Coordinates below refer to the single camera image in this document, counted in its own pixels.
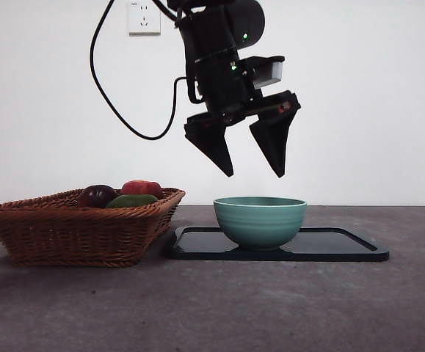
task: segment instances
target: black cable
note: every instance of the black cable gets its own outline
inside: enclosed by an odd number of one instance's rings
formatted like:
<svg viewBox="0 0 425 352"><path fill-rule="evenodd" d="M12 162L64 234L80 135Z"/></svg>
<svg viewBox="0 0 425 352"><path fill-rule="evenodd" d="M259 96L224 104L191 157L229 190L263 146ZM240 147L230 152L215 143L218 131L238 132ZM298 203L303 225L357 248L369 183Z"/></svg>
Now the black cable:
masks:
<svg viewBox="0 0 425 352"><path fill-rule="evenodd" d="M176 21L176 16L173 15L160 0L152 0L153 3L172 21Z"/></svg>
<svg viewBox="0 0 425 352"><path fill-rule="evenodd" d="M171 117L170 117L170 121L168 122L168 126L165 128L165 130L159 134L158 136L155 137L150 137L150 136L146 136L145 134L142 134L138 131L136 131L135 129L133 129L124 119L123 117L120 115L119 112L117 112L116 108L112 105L111 101L109 100L108 96L106 95L106 93L103 90L103 87L100 85L100 82L98 80L98 77L96 76L96 72L95 72L95 64L94 64L94 52L95 52L95 44L96 44L96 40L98 39L98 34L100 33L101 27L103 26L104 21L106 20L106 17L113 5L113 3L115 2L115 0L109 0L108 6L106 7L106 9L104 10L103 15L101 16L100 22L98 23L96 30L95 30L95 34L93 35L92 38L92 43L90 46L90 69L92 71L92 76L93 79L95 80L96 86L98 87L101 95L103 95L104 100L108 103L109 107L111 108L111 110L115 113L115 115L117 116L117 118L124 124L124 126L126 126L132 133L134 133L135 135L137 135L140 138L143 139L147 139L149 141L155 141L157 139L160 139L161 137L163 137L165 134L167 134L168 130L170 129L172 123L173 123L173 119L175 117L175 112L176 112L176 88L178 85L178 82L182 79L186 79L186 77L178 77L175 80L175 83L173 84L173 108L171 111Z"/></svg>

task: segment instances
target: green mango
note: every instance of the green mango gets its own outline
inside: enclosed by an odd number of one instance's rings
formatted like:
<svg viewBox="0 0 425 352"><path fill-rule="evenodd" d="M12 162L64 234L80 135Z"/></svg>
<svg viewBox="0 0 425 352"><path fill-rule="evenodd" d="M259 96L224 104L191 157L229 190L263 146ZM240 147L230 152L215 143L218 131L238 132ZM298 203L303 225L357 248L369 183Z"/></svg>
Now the green mango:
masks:
<svg viewBox="0 0 425 352"><path fill-rule="evenodd" d="M109 202L106 208L133 208L157 201L158 198L152 194L123 194Z"/></svg>

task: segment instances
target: wicker basket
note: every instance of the wicker basket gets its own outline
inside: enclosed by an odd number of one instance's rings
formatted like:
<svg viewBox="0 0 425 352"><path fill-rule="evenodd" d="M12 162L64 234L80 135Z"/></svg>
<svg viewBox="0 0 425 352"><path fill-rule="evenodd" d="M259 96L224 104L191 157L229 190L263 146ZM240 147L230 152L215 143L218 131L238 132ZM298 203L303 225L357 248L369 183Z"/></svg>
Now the wicker basket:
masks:
<svg viewBox="0 0 425 352"><path fill-rule="evenodd" d="M163 188L150 205L97 209L77 207L81 191L0 204L0 241L16 265L135 265L185 195Z"/></svg>

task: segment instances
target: dark purple plum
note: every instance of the dark purple plum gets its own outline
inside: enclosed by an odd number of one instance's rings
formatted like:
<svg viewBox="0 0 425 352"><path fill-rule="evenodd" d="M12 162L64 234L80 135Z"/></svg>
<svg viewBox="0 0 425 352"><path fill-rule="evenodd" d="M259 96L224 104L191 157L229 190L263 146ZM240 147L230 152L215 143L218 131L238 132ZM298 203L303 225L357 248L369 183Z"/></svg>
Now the dark purple plum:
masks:
<svg viewBox="0 0 425 352"><path fill-rule="evenodd" d="M81 208L104 208L117 197L114 188L106 185L94 185L86 187L79 195L79 207Z"/></svg>

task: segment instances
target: black tray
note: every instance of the black tray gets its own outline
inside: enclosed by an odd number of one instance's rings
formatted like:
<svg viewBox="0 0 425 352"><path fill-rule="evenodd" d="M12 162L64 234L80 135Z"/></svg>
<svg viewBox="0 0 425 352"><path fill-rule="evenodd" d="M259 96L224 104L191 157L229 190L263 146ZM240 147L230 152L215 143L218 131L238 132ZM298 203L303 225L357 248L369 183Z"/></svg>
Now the black tray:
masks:
<svg viewBox="0 0 425 352"><path fill-rule="evenodd" d="M390 257L387 249L332 227L303 227L291 241L274 251L242 249L220 227L180 227L164 253L179 260L382 262Z"/></svg>

